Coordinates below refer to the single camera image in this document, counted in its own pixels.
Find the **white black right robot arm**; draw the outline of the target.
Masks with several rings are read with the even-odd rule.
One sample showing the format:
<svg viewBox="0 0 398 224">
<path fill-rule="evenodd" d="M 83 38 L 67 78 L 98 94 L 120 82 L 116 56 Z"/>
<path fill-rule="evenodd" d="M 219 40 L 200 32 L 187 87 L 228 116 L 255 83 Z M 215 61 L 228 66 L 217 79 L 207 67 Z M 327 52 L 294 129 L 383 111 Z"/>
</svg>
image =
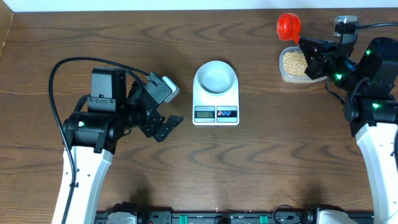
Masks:
<svg viewBox="0 0 398 224">
<path fill-rule="evenodd" d="M 346 95 L 343 114 L 363 155 L 373 198 L 374 223 L 397 223 L 397 41 L 376 37 L 360 62 L 354 43 L 300 38 L 298 46 L 316 79 L 326 76 Z"/>
</svg>

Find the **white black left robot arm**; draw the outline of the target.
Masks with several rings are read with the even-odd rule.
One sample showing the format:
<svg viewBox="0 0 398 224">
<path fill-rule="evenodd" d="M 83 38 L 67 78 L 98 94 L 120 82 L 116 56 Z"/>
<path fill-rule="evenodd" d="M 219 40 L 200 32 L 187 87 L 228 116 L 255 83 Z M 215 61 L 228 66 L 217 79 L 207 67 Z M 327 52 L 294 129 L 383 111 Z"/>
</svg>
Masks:
<svg viewBox="0 0 398 224">
<path fill-rule="evenodd" d="M 152 72 L 147 82 L 120 67 L 95 67 L 91 93 L 80 98 L 62 125 L 65 134 L 63 175 L 53 223 L 93 223 L 101 188 L 117 141 L 139 128 L 162 142 L 183 117 L 165 118 L 157 108 L 179 89 L 166 76 Z"/>
</svg>

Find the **red measuring scoop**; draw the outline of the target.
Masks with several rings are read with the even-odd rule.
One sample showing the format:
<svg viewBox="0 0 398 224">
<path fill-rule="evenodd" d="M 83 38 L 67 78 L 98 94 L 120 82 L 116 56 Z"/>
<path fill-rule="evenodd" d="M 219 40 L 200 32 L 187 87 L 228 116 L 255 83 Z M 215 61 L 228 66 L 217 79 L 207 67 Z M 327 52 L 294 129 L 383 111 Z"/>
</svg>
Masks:
<svg viewBox="0 0 398 224">
<path fill-rule="evenodd" d="M 277 35 L 280 40 L 294 41 L 296 44 L 300 40 L 301 21 L 298 15 L 293 13 L 283 13 L 277 21 Z"/>
</svg>

